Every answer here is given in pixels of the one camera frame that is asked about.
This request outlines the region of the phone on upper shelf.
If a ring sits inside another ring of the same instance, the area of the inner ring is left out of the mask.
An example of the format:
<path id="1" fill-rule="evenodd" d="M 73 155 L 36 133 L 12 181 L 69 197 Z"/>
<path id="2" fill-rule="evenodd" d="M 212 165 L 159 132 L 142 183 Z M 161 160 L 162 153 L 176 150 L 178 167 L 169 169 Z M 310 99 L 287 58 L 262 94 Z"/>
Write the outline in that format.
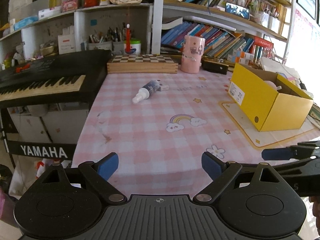
<path id="1" fill-rule="evenodd" d="M 225 5 L 225 12 L 247 20 L 250 19 L 250 10 L 237 4 L 227 2 Z"/>

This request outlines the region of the blue white spray bottle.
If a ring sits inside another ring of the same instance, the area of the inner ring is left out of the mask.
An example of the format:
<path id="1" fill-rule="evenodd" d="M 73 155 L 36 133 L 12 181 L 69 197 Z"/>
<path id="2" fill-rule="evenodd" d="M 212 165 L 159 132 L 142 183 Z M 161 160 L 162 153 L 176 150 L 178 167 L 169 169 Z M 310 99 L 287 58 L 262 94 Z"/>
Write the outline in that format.
<path id="1" fill-rule="evenodd" d="M 133 103 L 139 103 L 145 99 L 148 99 L 155 92 L 160 89 L 160 80 L 151 80 L 142 88 L 139 89 L 138 93 L 132 99 Z"/>

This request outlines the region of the row of colourful books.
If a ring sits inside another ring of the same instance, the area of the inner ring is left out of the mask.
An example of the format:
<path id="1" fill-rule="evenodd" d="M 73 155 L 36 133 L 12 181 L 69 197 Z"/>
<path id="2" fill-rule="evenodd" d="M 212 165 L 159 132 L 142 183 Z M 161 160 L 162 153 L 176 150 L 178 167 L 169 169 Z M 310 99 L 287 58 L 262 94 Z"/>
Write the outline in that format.
<path id="1" fill-rule="evenodd" d="M 237 50 L 248 52 L 254 45 L 254 38 L 248 34 L 227 31 L 213 25 L 184 21 L 169 30 L 162 31 L 161 53 L 181 53 L 186 35 L 204 38 L 204 55 L 217 59 L 226 59 L 228 55 L 232 55 Z"/>

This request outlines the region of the pink checkered tablecloth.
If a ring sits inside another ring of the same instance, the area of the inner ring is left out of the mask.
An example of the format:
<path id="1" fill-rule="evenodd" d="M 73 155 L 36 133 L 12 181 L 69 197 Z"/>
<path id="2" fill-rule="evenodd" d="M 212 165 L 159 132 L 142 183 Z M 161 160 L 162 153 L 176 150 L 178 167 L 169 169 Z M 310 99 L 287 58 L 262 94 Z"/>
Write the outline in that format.
<path id="1" fill-rule="evenodd" d="M 231 115 L 230 75 L 109 74 L 89 111 L 72 165 L 117 153 L 119 166 L 109 182 L 132 194 L 195 195 L 210 183 L 201 165 L 203 152 L 223 161 L 259 163 L 265 148 L 294 145 L 319 137 L 306 121 L 299 130 L 247 135 Z M 169 85 L 133 103 L 151 80 Z"/>

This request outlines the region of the red glue bottle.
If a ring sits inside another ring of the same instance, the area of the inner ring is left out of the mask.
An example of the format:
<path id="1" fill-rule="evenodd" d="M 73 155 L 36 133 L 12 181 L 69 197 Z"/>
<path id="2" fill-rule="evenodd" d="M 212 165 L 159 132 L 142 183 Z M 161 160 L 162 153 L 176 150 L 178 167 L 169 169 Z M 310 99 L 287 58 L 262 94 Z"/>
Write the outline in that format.
<path id="1" fill-rule="evenodd" d="M 125 52 L 131 54 L 131 34 L 130 34 L 130 25 L 126 25 L 126 48 Z"/>

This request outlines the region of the pink plush pig toy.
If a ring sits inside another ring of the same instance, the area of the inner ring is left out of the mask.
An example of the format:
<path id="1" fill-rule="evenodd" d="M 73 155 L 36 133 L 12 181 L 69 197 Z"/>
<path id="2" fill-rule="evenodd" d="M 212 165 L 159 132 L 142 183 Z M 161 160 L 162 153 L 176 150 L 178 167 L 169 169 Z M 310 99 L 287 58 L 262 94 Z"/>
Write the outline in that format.
<path id="1" fill-rule="evenodd" d="M 273 88 L 274 90 L 276 90 L 276 91 L 279 91 L 279 90 L 281 90 L 282 89 L 282 87 L 281 86 L 277 86 L 275 83 L 273 83 L 272 81 L 265 81 L 265 83 L 267 84 L 267 85 L 269 85 L 271 88 Z"/>

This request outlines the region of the pink cylindrical canister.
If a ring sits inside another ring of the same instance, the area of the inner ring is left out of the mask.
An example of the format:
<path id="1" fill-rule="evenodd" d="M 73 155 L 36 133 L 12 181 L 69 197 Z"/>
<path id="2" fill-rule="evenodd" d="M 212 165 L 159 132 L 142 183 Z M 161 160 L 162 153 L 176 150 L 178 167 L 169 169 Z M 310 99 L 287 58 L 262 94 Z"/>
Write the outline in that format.
<path id="1" fill-rule="evenodd" d="M 186 35 L 184 37 L 181 71 L 188 74 L 197 74 L 200 71 L 205 41 L 204 38 L 198 36 Z"/>

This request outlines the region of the wooden chessboard box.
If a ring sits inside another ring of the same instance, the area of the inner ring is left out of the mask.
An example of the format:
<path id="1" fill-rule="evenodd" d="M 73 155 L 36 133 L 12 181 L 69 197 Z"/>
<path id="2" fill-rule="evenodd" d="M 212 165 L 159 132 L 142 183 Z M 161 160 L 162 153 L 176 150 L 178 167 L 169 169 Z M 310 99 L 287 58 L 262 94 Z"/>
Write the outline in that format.
<path id="1" fill-rule="evenodd" d="M 178 63 L 163 55 L 117 55 L 107 63 L 108 74 L 165 73 L 176 74 Z"/>

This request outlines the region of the white bookshelf unit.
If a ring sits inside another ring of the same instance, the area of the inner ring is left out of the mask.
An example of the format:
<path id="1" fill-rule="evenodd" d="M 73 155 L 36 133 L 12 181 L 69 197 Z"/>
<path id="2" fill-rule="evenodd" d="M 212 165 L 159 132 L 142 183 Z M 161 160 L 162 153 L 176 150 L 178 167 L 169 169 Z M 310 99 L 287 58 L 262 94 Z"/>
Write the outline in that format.
<path id="1" fill-rule="evenodd" d="M 250 10 L 250 19 L 225 12 L 226 3 Z M 213 25 L 227 31 L 287 44 L 292 25 L 287 0 L 142 0 L 140 4 L 112 4 L 98 0 L 84 8 L 84 0 L 9 0 L 8 20 L 1 29 L 1 67 L 41 57 L 47 43 L 60 54 L 90 49 L 124 51 L 126 25 L 131 39 L 141 41 L 142 54 L 160 54 L 163 30 L 184 21 Z"/>

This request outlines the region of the black case by canister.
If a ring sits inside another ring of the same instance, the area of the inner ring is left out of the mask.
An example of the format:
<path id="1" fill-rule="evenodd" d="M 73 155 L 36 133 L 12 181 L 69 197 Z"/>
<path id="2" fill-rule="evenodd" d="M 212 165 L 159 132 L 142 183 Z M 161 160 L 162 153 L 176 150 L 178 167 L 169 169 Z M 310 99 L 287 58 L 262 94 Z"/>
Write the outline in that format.
<path id="1" fill-rule="evenodd" d="M 202 59 L 201 67 L 207 72 L 226 75 L 229 65 L 211 59 Z"/>

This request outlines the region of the white green lidded jar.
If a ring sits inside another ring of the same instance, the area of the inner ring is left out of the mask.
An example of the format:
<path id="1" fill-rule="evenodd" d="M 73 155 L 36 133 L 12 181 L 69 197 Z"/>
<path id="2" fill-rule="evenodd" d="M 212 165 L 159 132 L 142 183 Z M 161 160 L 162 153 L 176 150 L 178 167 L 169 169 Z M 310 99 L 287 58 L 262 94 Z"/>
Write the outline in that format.
<path id="1" fill-rule="evenodd" d="M 136 38 L 132 38 L 130 40 L 130 52 L 129 54 L 136 54 L 139 55 L 141 53 L 141 41 Z M 124 54 L 128 54 L 126 50 L 126 40 L 124 41 Z"/>

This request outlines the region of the black Yamaha keyboard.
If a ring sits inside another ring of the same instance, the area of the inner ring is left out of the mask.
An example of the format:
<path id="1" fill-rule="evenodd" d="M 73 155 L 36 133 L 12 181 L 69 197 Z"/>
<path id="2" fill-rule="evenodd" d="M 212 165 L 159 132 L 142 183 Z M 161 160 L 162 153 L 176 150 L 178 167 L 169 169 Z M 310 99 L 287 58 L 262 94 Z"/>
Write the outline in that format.
<path id="1" fill-rule="evenodd" d="M 109 50 L 45 57 L 1 71 L 1 110 L 9 112 L 19 141 L 1 139 L 9 155 L 71 160 L 107 76 Z"/>

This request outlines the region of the small white staples box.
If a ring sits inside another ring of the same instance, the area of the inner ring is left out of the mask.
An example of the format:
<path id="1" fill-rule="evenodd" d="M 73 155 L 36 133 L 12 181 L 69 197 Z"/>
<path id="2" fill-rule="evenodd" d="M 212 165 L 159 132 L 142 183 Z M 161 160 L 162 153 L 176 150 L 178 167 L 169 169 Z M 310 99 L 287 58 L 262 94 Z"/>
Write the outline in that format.
<path id="1" fill-rule="evenodd" d="M 165 85 L 165 84 L 162 84 L 162 83 L 159 84 L 159 91 L 164 92 L 164 91 L 167 91 L 167 90 L 169 90 L 169 85 Z"/>

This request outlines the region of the yellow cardboard box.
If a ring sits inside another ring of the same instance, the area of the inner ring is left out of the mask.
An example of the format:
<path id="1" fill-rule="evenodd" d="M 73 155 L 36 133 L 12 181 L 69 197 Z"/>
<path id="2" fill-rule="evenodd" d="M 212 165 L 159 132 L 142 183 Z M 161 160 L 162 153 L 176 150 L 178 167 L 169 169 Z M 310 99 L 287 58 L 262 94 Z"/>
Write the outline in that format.
<path id="1" fill-rule="evenodd" d="M 281 86 L 274 90 L 265 81 Z M 260 132 L 299 129 L 313 99 L 279 73 L 236 63 L 228 94 Z"/>

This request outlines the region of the red dictionary book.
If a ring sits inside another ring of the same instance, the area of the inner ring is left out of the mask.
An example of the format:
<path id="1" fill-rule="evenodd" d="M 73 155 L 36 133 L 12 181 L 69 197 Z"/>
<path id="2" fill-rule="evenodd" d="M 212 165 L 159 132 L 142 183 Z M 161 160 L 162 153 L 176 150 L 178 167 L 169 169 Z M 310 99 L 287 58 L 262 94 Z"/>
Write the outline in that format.
<path id="1" fill-rule="evenodd" d="M 272 42 L 269 42 L 263 38 L 260 38 L 260 37 L 257 37 L 255 36 L 254 37 L 254 44 L 256 46 L 260 46 L 260 47 L 263 47 L 263 48 L 266 48 L 267 50 L 272 50 L 273 49 L 273 43 Z"/>

